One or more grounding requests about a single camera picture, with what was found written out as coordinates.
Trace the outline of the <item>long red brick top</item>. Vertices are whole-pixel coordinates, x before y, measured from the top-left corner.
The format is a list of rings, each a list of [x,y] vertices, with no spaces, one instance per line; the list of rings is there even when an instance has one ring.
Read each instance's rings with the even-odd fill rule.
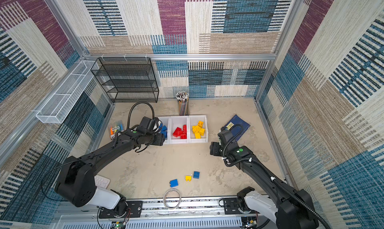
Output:
[[[182,129],[179,128],[179,127],[177,127],[177,128],[175,129],[175,131],[173,132],[173,136],[176,137],[176,138],[177,138],[177,137],[180,137],[181,134],[182,134]]]

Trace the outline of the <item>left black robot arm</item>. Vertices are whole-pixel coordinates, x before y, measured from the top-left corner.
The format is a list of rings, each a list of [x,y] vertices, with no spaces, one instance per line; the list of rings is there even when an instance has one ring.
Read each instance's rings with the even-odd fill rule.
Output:
[[[159,118],[143,117],[140,124],[117,131],[113,142],[82,155],[70,156],[57,168],[60,170],[54,191],[63,199],[80,208],[97,206],[122,214],[127,210],[126,197],[113,190],[96,185],[95,176],[123,154],[134,150],[142,152],[149,146],[163,146],[165,136],[161,133]]]

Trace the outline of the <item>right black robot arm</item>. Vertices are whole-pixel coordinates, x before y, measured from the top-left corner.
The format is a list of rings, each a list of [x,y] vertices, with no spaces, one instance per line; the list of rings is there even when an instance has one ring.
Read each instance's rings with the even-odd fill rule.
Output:
[[[296,190],[270,171],[247,146],[239,146],[235,129],[222,127],[218,142],[210,145],[210,154],[220,156],[226,167],[237,167],[249,175],[267,193],[262,196],[247,187],[237,195],[241,211],[261,213],[279,229],[316,229],[319,225],[330,228],[327,221],[316,212],[311,195]]]

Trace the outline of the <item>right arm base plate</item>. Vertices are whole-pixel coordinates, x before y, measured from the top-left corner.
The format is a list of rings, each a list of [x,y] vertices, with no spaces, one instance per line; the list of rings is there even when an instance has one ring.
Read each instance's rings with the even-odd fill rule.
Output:
[[[219,200],[219,205],[224,208],[226,215],[244,214],[240,209],[237,198],[222,198]]]

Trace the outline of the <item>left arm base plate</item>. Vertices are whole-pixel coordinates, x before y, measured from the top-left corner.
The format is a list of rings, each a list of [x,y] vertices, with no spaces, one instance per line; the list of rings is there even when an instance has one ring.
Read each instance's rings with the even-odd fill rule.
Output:
[[[143,201],[125,201],[119,203],[114,209],[101,208],[98,219],[139,218],[142,213]]]

